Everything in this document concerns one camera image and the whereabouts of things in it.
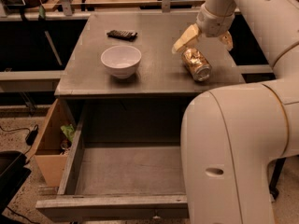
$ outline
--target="open drawer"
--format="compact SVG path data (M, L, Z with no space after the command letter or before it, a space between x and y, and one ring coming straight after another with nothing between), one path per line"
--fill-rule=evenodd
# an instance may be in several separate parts
M55 200L54 222L186 218L180 125L191 98L88 100Z

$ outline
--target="small black object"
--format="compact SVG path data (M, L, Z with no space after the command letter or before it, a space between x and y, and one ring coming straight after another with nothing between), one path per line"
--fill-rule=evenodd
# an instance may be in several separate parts
M31 173L24 168L26 159L19 151L0 152L0 223L10 223L1 214Z
M137 37L137 33L112 30L107 33L107 36L121 40L134 41L134 39Z
M34 143L37 134L38 134L38 126L36 125L35 128L31 132L29 132L26 137L26 144L28 146L31 146Z
M279 190L277 189L277 184L278 184L278 180L284 165L286 158L282 158L282 159L278 159L276 161L275 164L275 168L271 177L271 181L270 181L270 194L272 195L272 197L274 198L274 200L277 199L278 195L279 195Z

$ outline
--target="black remote control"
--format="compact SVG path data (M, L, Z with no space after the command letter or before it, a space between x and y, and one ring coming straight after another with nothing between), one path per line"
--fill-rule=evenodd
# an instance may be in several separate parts
M112 30L107 33L108 37L113 37L121 40L133 41L137 37L135 32Z

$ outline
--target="table top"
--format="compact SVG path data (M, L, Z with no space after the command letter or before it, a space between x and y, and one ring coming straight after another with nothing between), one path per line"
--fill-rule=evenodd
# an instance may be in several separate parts
M244 83L234 60L218 38L200 39L197 48L213 67L208 81L195 82L171 48L196 22L196 9L94 12L81 33L55 95L62 98L105 98L151 95L196 95L217 87ZM134 42L107 37L110 30L135 30ZM140 49L137 72L121 80L107 73L101 54L117 45Z

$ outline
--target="floor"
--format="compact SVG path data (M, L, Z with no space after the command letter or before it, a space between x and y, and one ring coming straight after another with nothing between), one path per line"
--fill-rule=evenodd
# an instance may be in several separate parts
M49 106L41 105L33 116L30 116L25 106L0 106L0 126L5 130L19 128L34 129L36 125L42 127L44 118ZM19 150L26 152L29 147L25 143L25 137L28 131L3 132L0 130L0 151L2 150ZM269 174L272 173L274 163L269 165ZM25 184L9 204L9 207L15 212L28 217L33 222L42 224L52 223L46 217L41 215L35 209L36 201L42 199L55 198L51 193L41 193L42 188L46 187L45 180L40 173L36 161L31 159L27 167L32 171ZM280 194L278 199L273 203L277 222L279 224L299 223L299 158L292 157L286 160L280 180L278 182ZM21 223L30 223L23 217L18 217L5 210L4 215ZM132 220L132 221L101 221L101 224L188 224L188 219L172 220Z

